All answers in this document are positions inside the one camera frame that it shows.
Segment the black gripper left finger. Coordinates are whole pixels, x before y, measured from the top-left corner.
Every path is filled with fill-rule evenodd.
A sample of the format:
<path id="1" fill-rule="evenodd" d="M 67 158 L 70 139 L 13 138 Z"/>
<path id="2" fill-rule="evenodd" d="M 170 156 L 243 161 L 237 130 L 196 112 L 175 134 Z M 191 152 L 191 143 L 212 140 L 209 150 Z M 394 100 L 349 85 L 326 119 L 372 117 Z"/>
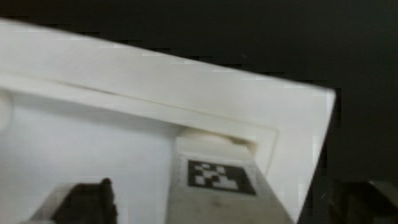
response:
<path id="1" fill-rule="evenodd" d="M 117 224 L 111 180 L 61 186 L 22 224 Z"/>

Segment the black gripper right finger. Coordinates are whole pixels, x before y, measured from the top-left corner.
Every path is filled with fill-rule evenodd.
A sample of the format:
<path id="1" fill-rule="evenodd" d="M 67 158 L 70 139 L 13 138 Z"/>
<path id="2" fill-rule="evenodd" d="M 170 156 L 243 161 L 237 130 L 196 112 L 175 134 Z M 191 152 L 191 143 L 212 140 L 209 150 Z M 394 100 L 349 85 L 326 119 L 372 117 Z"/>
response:
<path id="1" fill-rule="evenodd" d="M 387 181 L 335 180 L 326 211 L 326 224 L 398 224 L 398 186 Z"/>

